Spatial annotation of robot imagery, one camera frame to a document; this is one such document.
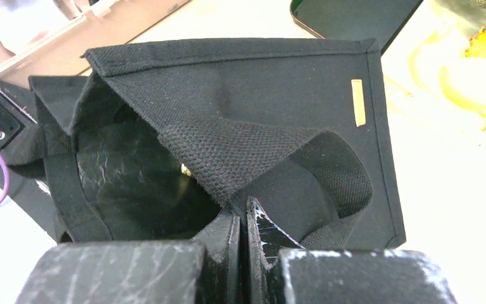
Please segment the yellow toy bell pepper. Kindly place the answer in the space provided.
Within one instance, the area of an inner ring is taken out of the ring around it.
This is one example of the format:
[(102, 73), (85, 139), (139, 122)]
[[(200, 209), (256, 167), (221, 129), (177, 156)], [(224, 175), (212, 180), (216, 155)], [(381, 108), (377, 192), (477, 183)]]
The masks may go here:
[(450, 102), (486, 118), (486, 59), (453, 60), (439, 70), (438, 80)]

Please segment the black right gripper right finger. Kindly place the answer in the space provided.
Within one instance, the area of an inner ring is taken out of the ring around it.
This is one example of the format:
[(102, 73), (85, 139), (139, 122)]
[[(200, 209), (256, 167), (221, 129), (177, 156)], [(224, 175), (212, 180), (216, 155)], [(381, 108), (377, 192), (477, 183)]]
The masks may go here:
[(251, 303), (456, 303), (419, 251), (308, 250), (247, 201)]

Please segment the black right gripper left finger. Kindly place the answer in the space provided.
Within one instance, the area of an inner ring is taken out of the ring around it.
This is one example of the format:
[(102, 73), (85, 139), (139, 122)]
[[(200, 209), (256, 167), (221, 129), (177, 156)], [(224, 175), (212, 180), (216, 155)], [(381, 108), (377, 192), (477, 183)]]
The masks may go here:
[(47, 251), (18, 303), (237, 303), (240, 220), (190, 240), (66, 243)]

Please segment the beige plastic toolbox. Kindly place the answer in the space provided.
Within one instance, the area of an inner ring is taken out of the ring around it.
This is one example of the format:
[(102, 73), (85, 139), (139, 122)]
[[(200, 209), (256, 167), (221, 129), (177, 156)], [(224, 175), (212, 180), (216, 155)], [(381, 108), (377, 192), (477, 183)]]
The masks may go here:
[(126, 44), (186, 1), (98, 1), (59, 30), (0, 64), (0, 80), (26, 88), (31, 75), (78, 75), (86, 50)]

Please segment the black fabric tote bag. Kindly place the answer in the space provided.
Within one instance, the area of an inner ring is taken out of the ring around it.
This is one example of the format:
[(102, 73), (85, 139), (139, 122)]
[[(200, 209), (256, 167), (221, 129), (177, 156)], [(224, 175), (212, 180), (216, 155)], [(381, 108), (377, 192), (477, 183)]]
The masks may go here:
[(181, 165), (312, 249), (406, 242), (374, 39), (217, 38), (89, 49), (29, 78), (37, 123), (5, 154), (47, 179), (74, 241), (151, 238)]

